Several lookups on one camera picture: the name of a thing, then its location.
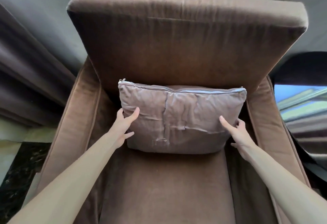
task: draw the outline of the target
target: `person's left hand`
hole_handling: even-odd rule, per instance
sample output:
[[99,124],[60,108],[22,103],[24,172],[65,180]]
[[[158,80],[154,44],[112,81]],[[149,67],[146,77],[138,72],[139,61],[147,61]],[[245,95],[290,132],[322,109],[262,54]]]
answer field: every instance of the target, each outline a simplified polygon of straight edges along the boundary
[[130,127],[131,123],[137,119],[140,113],[140,108],[137,107],[133,114],[129,117],[124,118],[123,109],[118,110],[116,121],[113,123],[112,127],[108,131],[108,135],[111,135],[114,140],[116,140],[117,147],[121,147],[125,139],[131,137],[134,132],[125,134],[127,129]]

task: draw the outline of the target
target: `person's right arm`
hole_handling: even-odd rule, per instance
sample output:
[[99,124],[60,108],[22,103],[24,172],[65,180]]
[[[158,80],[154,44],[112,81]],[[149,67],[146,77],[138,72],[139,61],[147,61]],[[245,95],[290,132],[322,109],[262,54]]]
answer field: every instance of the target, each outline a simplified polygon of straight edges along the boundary
[[327,223],[327,201],[324,198],[259,148],[246,131],[242,120],[239,120],[237,127],[233,127],[222,116],[219,119],[235,140],[232,146],[255,168],[293,224]]

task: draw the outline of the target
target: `curtain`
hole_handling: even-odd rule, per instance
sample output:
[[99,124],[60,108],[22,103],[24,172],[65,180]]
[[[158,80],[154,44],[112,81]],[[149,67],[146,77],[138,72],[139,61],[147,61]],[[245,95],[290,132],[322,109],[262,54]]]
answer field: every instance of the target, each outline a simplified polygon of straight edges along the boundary
[[27,126],[56,127],[75,79],[0,6],[0,115]]

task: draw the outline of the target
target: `brown pillow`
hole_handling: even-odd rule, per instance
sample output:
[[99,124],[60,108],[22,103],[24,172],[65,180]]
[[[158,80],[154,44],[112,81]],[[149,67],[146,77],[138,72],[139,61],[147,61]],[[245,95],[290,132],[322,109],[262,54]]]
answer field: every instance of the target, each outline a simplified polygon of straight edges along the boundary
[[125,117],[140,115],[129,130],[129,148],[144,152],[205,154],[221,150],[229,133],[219,116],[235,124],[246,99],[244,88],[229,90],[192,86],[118,83]]

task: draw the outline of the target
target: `chair backrest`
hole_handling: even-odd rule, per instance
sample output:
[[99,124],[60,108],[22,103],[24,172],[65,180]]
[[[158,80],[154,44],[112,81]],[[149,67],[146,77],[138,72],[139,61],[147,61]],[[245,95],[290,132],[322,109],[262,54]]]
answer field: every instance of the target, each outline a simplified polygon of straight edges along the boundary
[[148,85],[254,92],[305,32],[302,3],[275,0],[71,0],[103,88]]

